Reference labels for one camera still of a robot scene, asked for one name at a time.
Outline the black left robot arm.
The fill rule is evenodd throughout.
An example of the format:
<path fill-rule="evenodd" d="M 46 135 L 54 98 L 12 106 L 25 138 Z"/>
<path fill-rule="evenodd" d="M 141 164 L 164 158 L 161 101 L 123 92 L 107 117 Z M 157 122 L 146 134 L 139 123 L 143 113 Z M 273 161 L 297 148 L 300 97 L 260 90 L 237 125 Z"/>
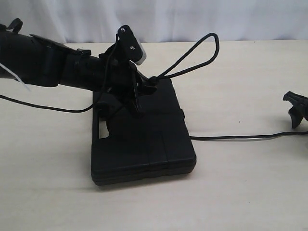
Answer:
<path fill-rule="evenodd" d="M 22 26 L 19 18 L 0 26 L 1 78 L 47 88 L 64 85 L 90 90 L 95 93 L 91 108 L 104 94 L 111 94 L 137 116 L 139 98 L 157 91 L 157 81 L 137 69 L 146 54 L 128 25 L 118 29 L 114 44 L 98 56 L 38 35 L 22 35 Z"/>

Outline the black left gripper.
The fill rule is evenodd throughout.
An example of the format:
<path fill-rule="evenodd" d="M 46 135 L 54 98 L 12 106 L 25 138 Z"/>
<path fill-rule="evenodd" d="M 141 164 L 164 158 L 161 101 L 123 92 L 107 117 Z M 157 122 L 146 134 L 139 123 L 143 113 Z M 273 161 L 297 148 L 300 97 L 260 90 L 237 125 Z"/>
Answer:
<path fill-rule="evenodd" d="M 103 103 L 106 95 L 112 95 L 119 103 L 118 110 L 125 108 L 134 118 L 142 116 L 139 95 L 151 95 L 157 91 L 158 78 L 147 78 L 130 61 L 119 42 L 115 42 L 104 53 L 99 54 L 103 66 L 103 79 L 99 87 L 97 104 Z"/>

